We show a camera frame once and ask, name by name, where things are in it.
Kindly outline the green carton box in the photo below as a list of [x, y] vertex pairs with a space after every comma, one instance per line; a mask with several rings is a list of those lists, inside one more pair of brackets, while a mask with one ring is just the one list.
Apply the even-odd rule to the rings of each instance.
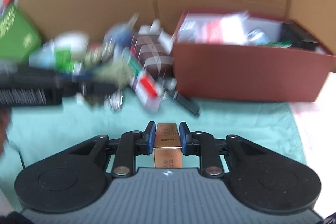
[[11, 3], [1, 17], [1, 59], [26, 62], [42, 45], [42, 37], [24, 13]]

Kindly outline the red white small box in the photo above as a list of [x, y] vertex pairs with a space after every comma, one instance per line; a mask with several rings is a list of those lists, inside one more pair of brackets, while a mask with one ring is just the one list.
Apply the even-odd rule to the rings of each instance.
[[147, 73], [129, 48], [125, 48], [121, 55], [128, 68], [133, 73], [130, 87], [137, 95], [143, 107], [149, 112], [157, 112], [162, 101], [163, 91], [153, 77]]

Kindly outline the dark red storage box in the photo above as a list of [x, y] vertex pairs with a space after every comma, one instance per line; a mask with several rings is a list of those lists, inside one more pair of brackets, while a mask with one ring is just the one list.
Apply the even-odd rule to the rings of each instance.
[[335, 55], [319, 41], [315, 51], [281, 42], [285, 22], [296, 23], [248, 11], [185, 11], [174, 33], [178, 91], [211, 99], [315, 101]]

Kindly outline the black box inside bin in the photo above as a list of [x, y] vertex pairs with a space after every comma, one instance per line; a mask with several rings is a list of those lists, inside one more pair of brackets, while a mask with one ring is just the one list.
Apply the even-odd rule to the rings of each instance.
[[285, 22], [282, 24], [280, 41], [290, 42], [291, 47], [308, 51], [315, 51], [319, 44], [312, 34], [294, 22]]

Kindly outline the brown triangle pattern case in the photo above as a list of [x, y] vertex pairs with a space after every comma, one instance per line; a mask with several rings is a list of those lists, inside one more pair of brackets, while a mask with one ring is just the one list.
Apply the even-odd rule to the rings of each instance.
[[166, 53], [157, 35], [134, 34], [132, 51], [142, 67], [157, 80], [173, 77], [174, 58]]

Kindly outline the small gold carton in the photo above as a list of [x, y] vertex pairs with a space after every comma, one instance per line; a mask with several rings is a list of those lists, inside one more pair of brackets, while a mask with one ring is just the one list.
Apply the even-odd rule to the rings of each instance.
[[176, 123], [159, 123], [153, 147], [156, 168], [181, 168], [182, 145]]

